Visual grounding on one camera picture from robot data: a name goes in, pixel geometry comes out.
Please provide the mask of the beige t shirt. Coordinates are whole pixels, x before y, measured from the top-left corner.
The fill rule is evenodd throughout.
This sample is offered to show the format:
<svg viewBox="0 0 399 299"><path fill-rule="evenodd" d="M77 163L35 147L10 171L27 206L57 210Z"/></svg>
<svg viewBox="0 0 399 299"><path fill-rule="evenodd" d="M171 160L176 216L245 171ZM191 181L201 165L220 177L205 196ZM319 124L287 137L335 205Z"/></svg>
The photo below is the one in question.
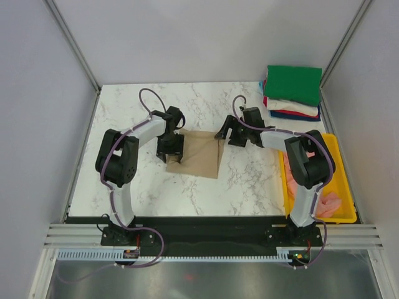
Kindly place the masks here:
<svg viewBox="0 0 399 299"><path fill-rule="evenodd" d="M181 129L180 133L185 137L183 157L177 162L176 157L170 156L166 162L166 171L217 179L225 140L216 139L216 133L209 131Z"/></svg>

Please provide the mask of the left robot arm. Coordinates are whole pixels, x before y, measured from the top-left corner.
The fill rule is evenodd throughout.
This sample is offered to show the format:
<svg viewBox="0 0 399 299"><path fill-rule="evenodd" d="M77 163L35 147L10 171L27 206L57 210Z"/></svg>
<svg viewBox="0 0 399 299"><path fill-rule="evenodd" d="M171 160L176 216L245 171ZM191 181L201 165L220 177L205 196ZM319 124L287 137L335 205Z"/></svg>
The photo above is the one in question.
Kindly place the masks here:
<svg viewBox="0 0 399 299"><path fill-rule="evenodd" d="M105 132L95 162L100 181L108 188L111 207L108 226L102 230L102 246L127 246L139 239L138 229L130 226L135 218L130 185L137 173L139 149L157 139L156 157L164 163L169 157L180 163L185 137L176 131L182 128L179 123L185 122L182 114L155 112L124 132Z"/></svg>

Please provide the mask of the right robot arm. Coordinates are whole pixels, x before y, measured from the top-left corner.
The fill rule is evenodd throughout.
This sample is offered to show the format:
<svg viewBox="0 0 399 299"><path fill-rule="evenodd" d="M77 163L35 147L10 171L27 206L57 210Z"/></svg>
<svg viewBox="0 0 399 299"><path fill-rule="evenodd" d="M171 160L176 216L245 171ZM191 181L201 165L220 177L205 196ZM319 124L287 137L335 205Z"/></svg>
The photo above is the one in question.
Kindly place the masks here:
<svg viewBox="0 0 399 299"><path fill-rule="evenodd" d="M316 232L315 210L321 191L335 172L335 162L322 133L318 130L303 133L265 126L259 117L251 125L242 118L228 115L214 138L228 139L233 146L245 147L250 141L260 148L285 152L297 191L282 237L292 245L300 245L310 239Z"/></svg>

